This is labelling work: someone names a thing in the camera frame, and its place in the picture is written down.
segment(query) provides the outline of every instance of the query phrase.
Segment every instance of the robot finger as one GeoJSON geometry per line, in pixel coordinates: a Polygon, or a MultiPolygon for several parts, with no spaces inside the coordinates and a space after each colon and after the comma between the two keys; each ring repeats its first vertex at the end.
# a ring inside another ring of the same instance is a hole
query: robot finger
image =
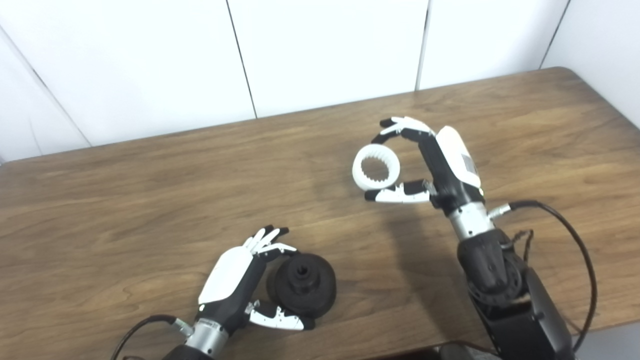
{"type": "Polygon", "coordinates": [[[431,193],[426,180],[414,180],[389,186],[381,190],[368,190],[364,194],[367,201],[412,203],[427,202],[431,199],[431,193]]]}
{"type": "Polygon", "coordinates": [[[316,326],[313,319],[298,316],[269,302],[259,301],[249,315],[249,321],[260,326],[285,330],[311,330],[316,326]]]}
{"type": "Polygon", "coordinates": [[[255,235],[248,238],[244,242],[243,246],[249,249],[249,251],[251,251],[251,249],[255,247],[255,244],[257,244],[264,237],[265,234],[270,233],[272,230],[273,230],[273,225],[267,225],[263,227],[262,229],[258,230],[258,232],[255,233],[255,235]]]}
{"type": "Polygon", "coordinates": [[[410,117],[392,117],[382,120],[380,126],[384,130],[371,141],[372,143],[384,143],[390,138],[402,135],[403,138],[418,142],[424,135],[434,135],[433,130],[425,123],[410,117]]]}
{"type": "Polygon", "coordinates": [[[254,243],[253,248],[249,249],[252,254],[260,251],[263,247],[268,246],[272,242],[275,242],[277,238],[289,232],[289,228],[281,227],[278,229],[273,229],[270,233],[265,235],[260,241],[254,243]]]}
{"type": "Polygon", "coordinates": [[[291,256],[297,253],[298,253],[298,250],[293,246],[289,246],[283,243],[275,243],[275,244],[265,246],[262,249],[258,250],[257,255],[262,260],[268,263],[270,261],[277,259],[281,255],[291,256]]]}

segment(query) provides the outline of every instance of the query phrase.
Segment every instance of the black plastic part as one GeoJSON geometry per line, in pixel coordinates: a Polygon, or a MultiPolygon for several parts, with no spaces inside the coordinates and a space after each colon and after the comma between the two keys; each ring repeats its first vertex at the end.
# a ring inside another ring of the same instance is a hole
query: black plastic part
{"type": "Polygon", "coordinates": [[[424,190],[424,180],[413,180],[404,182],[405,195],[415,195],[417,193],[423,193],[424,190]]]}
{"type": "Polygon", "coordinates": [[[364,199],[366,201],[375,201],[379,193],[380,190],[367,190],[364,192],[364,199]]]}
{"type": "Polygon", "coordinates": [[[418,148],[433,176],[433,186],[437,192],[431,202],[436,208],[442,208],[445,216],[470,202],[484,203],[478,188],[463,183],[453,174],[435,136],[420,137],[418,148]]]}
{"type": "Polygon", "coordinates": [[[320,256],[297,254],[278,268],[268,282],[268,292],[271,300],[284,309],[316,319],[326,314],[335,302],[335,273],[320,256]]]}
{"type": "Polygon", "coordinates": [[[254,257],[234,292],[224,300],[204,304],[202,310],[196,314],[196,320],[199,318],[213,320],[222,325],[229,336],[245,327],[249,318],[244,310],[251,301],[251,295],[258,287],[266,267],[263,260],[254,257]]]}
{"type": "Polygon", "coordinates": [[[529,302],[489,307],[472,297],[477,312],[503,360],[575,360],[572,340],[540,278],[524,272],[529,302]]]}
{"type": "Polygon", "coordinates": [[[187,345],[178,345],[166,354],[163,360],[211,360],[212,357],[187,345]]]}
{"type": "Polygon", "coordinates": [[[506,290],[509,279],[500,243],[509,238],[500,229],[461,241],[458,261],[469,282],[481,293],[498,294],[506,290]]]}

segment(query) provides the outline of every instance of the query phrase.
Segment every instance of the black cable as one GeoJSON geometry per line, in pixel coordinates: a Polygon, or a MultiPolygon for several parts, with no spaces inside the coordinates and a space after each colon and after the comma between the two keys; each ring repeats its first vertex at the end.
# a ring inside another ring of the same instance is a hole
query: black cable
{"type": "Polygon", "coordinates": [[[584,241],[582,241],[582,239],[580,238],[580,235],[578,235],[578,232],[573,228],[573,226],[571,226],[571,224],[569,224],[569,221],[567,221],[562,215],[560,215],[560,213],[558,213],[556,210],[551,208],[549,205],[543,204],[542,202],[539,202],[536,200],[520,200],[520,201],[510,202],[509,206],[511,207],[512,210],[517,210],[519,208],[540,208],[542,210],[545,210],[547,213],[550,213],[556,219],[558,219],[558,221],[560,221],[564,225],[564,227],[567,230],[569,230],[569,233],[571,234],[571,236],[573,236],[573,239],[575,240],[575,242],[578,244],[578,247],[580,248],[580,252],[582,253],[582,257],[584,258],[584,264],[587,266],[587,273],[589,274],[589,280],[591,281],[591,302],[589,304],[589,312],[587,313],[587,318],[585,319],[584,325],[582,326],[582,331],[580,332],[580,336],[578,337],[578,340],[573,345],[573,352],[577,352],[578,349],[580,349],[580,346],[582,345],[584,338],[587,336],[587,332],[589,332],[589,328],[591,327],[591,322],[593,321],[593,317],[596,313],[596,305],[598,303],[598,283],[596,281],[596,273],[595,273],[595,270],[593,269],[593,263],[591,262],[589,251],[587,250],[587,247],[585,246],[584,241]]]}
{"type": "Polygon", "coordinates": [[[131,330],[129,330],[120,340],[120,342],[118,343],[118,345],[116,346],[116,349],[113,351],[113,355],[111,355],[111,360],[116,360],[118,358],[118,355],[120,354],[120,351],[122,350],[122,348],[124,347],[125,343],[127,343],[127,340],[129,340],[129,338],[138,330],[140,330],[141,327],[145,326],[148,323],[152,323],[152,322],[166,322],[169,325],[173,324],[175,322],[176,317],[175,316],[171,316],[171,315],[151,315],[150,317],[142,320],[141,322],[137,323],[136,325],[133,325],[133,327],[131,328],[131,330]]]}
{"type": "Polygon", "coordinates": [[[522,260],[525,263],[529,262],[529,251],[531,250],[531,242],[533,241],[533,229],[529,230],[521,230],[517,232],[514,237],[511,239],[511,246],[514,246],[516,242],[520,241],[523,236],[527,235],[527,240],[524,245],[524,254],[522,255],[522,260]]]}
{"type": "Polygon", "coordinates": [[[533,241],[533,230],[529,230],[529,237],[524,243],[524,254],[522,254],[522,261],[529,263],[529,251],[531,250],[531,242],[533,241]]]}

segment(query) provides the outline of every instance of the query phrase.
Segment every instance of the black fingertip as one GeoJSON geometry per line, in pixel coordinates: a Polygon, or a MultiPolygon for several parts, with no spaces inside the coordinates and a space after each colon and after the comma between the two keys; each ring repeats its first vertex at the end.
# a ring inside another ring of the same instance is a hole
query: black fingertip
{"type": "Polygon", "coordinates": [[[385,120],[381,120],[380,121],[380,126],[382,126],[382,127],[389,127],[389,126],[393,126],[395,124],[396,124],[396,122],[391,120],[391,119],[385,119],[385,120]]]}
{"type": "Polygon", "coordinates": [[[305,330],[313,330],[316,328],[316,321],[311,318],[305,318],[304,316],[298,317],[302,322],[302,326],[305,327],[305,330]]]}
{"type": "Polygon", "coordinates": [[[373,140],[371,140],[371,143],[383,143],[385,141],[387,141],[388,136],[387,135],[376,135],[375,138],[373,138],[373,140]]]}
{"type": "Polygon", "coordinates": [[[364,199],[366,201],[375,201],[379,193],[380,190],[367,190],[364,192],[364,199]]]}

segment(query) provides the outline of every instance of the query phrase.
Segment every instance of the cable connector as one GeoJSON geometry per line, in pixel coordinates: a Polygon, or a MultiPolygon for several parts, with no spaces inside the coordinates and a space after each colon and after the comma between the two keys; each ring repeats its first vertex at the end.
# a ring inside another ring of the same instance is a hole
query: cable connector
{"type": "Polygon", "coordinates": [[[508,213],[510,211],[513,211],[513,208],[511,207],[511,205],[510,204],[505,204],[505,205],[501,205],[501,206],[498,206],[497,208],[492,209],[491,211],[489,211],[486,214],[486,216],[488,216],[489,219],[491,221],[493,221],[493,220],[501,217],[502,215],[504,215],[504,214],[506,214],[506,213],[508,213]]]}
{"type": "Polygon", "coordinates": [[[176,318],[173,324],[171,324],[171,327],[178,329],[178,331],[187,338],[193,335],[193,327],[182,319],[176,318]]]}

